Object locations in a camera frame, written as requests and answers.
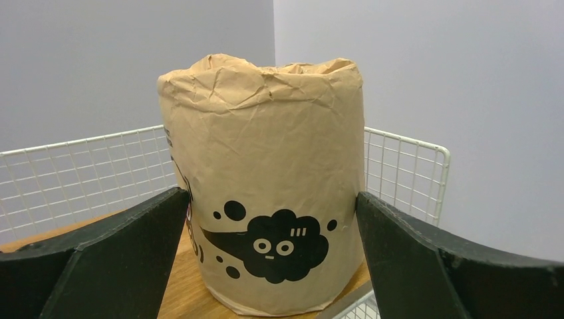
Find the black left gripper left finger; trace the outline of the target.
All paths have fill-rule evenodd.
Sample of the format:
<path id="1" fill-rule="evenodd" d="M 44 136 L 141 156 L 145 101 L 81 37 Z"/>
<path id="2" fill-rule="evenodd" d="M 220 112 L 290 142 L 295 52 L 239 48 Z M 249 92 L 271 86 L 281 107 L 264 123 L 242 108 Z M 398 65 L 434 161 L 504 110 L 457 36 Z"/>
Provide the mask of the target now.
<path id="1" fill-rule="evenodd" d="M 189 202 L 186 190 L 173 187 L 1 253 L 1 317 L 156 318 Z"/>

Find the brown paper roll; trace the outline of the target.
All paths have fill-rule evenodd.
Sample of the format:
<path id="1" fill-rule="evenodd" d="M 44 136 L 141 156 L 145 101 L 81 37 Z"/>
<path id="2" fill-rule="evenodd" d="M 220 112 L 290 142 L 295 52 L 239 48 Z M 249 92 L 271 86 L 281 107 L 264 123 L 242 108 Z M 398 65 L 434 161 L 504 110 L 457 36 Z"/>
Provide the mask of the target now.
<path id="1" fill-rule="evenodd" d="M 204 284 L 241 315 L 319 311 L 363 262 L 356 63 L 256 66 L 210 54 L 156 81 Z"/>

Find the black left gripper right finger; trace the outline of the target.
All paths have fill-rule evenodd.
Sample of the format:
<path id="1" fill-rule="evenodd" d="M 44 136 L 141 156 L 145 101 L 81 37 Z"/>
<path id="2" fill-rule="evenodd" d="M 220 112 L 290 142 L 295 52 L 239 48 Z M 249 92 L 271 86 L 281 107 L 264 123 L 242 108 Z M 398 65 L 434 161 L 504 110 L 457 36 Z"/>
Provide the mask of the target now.
<path id="1" fill-rule="evenodd" d="M 563 263 L 494 249 L 368 192 L 356 218 L 382 318 L 562 318 Z"/>

